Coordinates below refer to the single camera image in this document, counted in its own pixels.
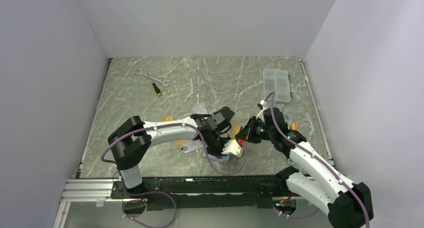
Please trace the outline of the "grey card holder blue lining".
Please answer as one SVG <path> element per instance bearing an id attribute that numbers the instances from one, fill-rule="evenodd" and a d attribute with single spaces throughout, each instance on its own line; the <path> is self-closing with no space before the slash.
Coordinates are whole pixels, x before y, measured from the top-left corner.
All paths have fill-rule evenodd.
<path id="1" fill-rule="evenodd" d="M 209 164 L 224 164 L 224 163 L 229 163 L 229 164 L 236 164 L 237 160 L 239 159 L 238 157 L 235 156 L 231 156 L 231 155 L 223 155 L 223 156 L 214 156 L 211 154 L 204 154 L 203 158 L 207 161 L 207 163 Z"/>

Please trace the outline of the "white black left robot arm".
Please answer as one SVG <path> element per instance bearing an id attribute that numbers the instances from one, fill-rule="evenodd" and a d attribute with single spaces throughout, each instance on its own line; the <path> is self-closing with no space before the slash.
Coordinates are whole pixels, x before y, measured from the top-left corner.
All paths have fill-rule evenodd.
<path id="1" fill-rule="evenodd" d="M 132 198 L 143 193 L 139 163 L 146 151 L 155 145 L 203 139 L 207 153 L 220 156 L 230 140 L 222 135 L 231 128 L 233 116 L 234 112 L 225 106 L 212 114 L 193 114 L 169 122 L 143 122 L 139 116 L 129 118 L 107 139 L 112 146 L 114 163 L 124 180 L 124 192 Z"/>

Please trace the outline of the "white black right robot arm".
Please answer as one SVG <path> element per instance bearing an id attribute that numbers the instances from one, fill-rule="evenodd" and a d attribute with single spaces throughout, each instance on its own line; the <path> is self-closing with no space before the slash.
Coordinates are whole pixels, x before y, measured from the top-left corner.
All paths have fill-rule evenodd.
<path id="1" fill-rule="evenodd" d="M 238 140 L 259 144 L 269 141 L 307 174 L 288 167 L 276 174 L 281 195 L 298 194 L 328 217 L 332 227 L 369 227 L 374 217 L 370 188 L 356 183 L 324 160 L 297 130 L 289 128 L 278 108 L 265 109 L 263 118 L 252 116 L 235 135 Z"/>

